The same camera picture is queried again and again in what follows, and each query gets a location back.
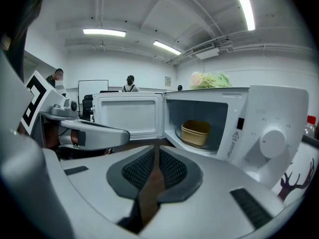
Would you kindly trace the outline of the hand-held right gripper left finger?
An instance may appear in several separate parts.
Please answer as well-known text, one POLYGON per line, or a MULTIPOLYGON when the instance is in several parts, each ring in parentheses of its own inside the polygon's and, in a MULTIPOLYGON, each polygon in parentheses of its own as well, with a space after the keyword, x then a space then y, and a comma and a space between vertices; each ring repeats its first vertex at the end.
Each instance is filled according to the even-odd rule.
POLYGON ((122 177, 126 164, 142 167, 151 161, 153 146, 142 146, 111 155, 58 160, 43 151, 49 182, 58 199, 54 209, 54 239, 143 239, 138 209, 139 189, 122 177))

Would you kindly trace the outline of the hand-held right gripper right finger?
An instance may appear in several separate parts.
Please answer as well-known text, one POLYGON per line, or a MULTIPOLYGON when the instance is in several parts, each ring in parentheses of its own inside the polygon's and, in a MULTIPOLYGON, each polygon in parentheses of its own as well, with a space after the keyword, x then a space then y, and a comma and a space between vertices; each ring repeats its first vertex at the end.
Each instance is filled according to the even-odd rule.
POLYGON ((143 239, 236 239, 255 227, 233 198, 231 191, 245 189, 273 219, 283 202, 269 189, 236 166, 178 148, 160 148, 199 166, 202 183, 188 199, 164 203, 140 232, 143 239))

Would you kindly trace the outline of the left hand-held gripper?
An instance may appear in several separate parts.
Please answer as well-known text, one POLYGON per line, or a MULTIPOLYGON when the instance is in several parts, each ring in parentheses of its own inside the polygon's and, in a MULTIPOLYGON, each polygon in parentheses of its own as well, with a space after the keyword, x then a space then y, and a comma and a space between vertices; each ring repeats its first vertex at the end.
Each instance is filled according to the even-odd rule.
POLYGON ((21 123, 41 147, 102 150, 126 144, 130 133, 78 120, 77 103, 60 94, 37 71, 25 84, 33 94, 21 123))

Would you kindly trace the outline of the beige paper food container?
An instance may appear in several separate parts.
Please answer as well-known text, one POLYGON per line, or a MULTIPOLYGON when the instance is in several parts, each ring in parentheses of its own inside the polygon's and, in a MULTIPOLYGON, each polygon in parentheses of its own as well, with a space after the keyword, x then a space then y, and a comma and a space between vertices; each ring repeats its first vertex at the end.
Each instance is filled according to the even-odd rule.
POLYGON ((199 120, 187 120, 181 125, 181 139, 188 143, 204 146, 210 134, 210 124, 199 120))

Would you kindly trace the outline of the white microwave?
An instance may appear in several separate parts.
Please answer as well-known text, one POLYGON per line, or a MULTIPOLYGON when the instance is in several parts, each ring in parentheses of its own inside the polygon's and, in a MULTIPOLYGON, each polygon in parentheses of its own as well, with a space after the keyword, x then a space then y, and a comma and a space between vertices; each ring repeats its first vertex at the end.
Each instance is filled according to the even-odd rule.
POLYGON ((131 140, 166 138, 176 148, 228 161, 269 189, 297 153, 308 106, 306 90, 267 85, 93 96, 96 123, 125 129, 131 140), (204 146, 181 139, 187 120, 210 124, 204 146))

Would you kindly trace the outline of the black office chair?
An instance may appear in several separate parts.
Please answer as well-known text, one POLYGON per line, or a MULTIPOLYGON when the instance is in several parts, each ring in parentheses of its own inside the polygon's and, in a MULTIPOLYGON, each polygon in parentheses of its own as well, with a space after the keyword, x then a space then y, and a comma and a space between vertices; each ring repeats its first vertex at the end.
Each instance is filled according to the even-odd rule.
POLYGON ((85 95, 82 100, 82 119, 90 121, 91 115, 93 115, 93 111, 91 108, 93 107, 93 96, 85 95))

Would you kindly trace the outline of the whiteboard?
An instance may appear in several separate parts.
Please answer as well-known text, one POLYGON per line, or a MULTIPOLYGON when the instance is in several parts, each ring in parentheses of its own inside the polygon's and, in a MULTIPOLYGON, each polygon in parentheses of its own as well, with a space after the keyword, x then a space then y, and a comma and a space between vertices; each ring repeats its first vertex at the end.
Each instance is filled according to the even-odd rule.
POLYGON ((98 94, 100 91, 108 90, 108 80, 81 80, 78 81, 78 101, 82 104, 82 100, 86 95, 98 94))

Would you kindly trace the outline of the ceiling tube light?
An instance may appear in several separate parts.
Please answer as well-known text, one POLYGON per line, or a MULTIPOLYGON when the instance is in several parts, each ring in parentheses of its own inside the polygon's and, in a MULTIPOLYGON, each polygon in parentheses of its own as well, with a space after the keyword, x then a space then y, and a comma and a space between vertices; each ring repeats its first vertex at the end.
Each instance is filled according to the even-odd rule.
POLYGON ((250 0, 239 0, 239 2, 244 12, 248 31, 255 30, 256 26, 255 26, 254 14, 253 14, 250 0))
POLYGON ((84 28, 84 34, 91 35, 110 35, 110 36, 118 36, 125 37, 125 31, 111 30, 111 29, 101 29, 101 28, 84 28))
POLYGON ((164 49, 164 50, 167 50, 167 51, 169 51, 169 52, 171 52, 171 53, 173 53, 173 54, 175 54, 175 55, 180 55, 180 54, 181 54, 180 51, 178 51, 178 50, 176 50, 176 49, 174 49, 174 48, 172 48, 172 47, 170 47, 170 46, 168 46, 168 45, 166 45, 166 44, 163 44, 163 43, 161 43, 161 42, 158 42, 158 41, 155 41, 155 42, 153 43, 153 45, 155 45, 155 46, 157 46, 157 47, 160 47, 160 48, 162 48, 162 49, 164 49))

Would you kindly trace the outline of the pink flower bouquet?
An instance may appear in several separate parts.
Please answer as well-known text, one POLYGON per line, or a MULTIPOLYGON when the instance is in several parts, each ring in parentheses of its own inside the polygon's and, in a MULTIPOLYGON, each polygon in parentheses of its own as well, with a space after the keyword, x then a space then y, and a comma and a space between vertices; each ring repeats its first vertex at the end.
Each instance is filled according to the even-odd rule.
POLYGON ((230 80, 222 73, 211 74, 193 72, 191 75, 191 89, 230 88, 230 80))

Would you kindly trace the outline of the clear bottle with red cap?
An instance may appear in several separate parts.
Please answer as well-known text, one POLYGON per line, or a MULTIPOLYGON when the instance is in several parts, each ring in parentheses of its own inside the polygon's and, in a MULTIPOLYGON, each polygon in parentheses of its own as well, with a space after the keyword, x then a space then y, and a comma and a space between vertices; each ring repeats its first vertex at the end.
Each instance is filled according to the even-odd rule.
POLYGON ((304 129, 304 135, 309 137, 315 138, 317 133, 317 126, 316 126, 316 117, 315 116, 308 116, 307 117, 307 124, 304 129))

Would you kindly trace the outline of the white air conditioner unit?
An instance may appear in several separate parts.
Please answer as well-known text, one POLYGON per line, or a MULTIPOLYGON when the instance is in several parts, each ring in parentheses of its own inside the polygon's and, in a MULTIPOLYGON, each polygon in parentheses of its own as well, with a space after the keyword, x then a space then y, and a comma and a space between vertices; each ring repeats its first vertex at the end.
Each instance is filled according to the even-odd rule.
POLYGON ((213 42, 207 42, 192 49, 193 54, 200 60, 219 55, 220 49, 213 42))

